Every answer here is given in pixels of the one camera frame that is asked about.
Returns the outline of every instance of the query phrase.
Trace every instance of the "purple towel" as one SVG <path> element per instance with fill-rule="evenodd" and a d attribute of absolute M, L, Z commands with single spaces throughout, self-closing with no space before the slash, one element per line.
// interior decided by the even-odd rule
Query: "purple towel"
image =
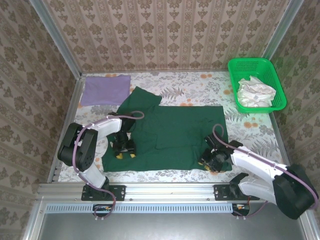
<path fill-rule="evenodd" d="M 82 106 L 121 105 L 130 94 L 131 77 L 88 76 L 85 79 Z"/>

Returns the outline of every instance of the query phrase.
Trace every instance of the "floral wallpaper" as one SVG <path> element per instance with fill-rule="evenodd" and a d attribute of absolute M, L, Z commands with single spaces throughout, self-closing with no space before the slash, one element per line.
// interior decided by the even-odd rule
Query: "floral wallpaper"
<path fill-rule="evenodd" d="M 44 0 L 82 72 L 227 69 L 262 56 L 289 0 Z"/>
<path fill-rule="evenodd" d="M 0 239 L 23 235 L 75 79 L 28 0 L 0 0 Z"/>
<path fill-rule="evenodd" d="M 271 61 L 288 102 L 276 113 L 286 152 L 320 193 L 320 1 L 304 1 Z"/>

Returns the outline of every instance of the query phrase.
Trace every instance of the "white crumpled fabric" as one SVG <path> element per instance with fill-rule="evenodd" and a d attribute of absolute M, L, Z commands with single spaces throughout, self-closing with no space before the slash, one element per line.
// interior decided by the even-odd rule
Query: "white crumpled fabric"
<path fill-rule="evenodd" d="M 250 80 L 244 78 L 239 81 L 237 92 L 238 101 L 244 107 L 271 107 L 271 101 L 275 98 L 276 90 L 264 84 L 258 78 L 250 76 Z"/>

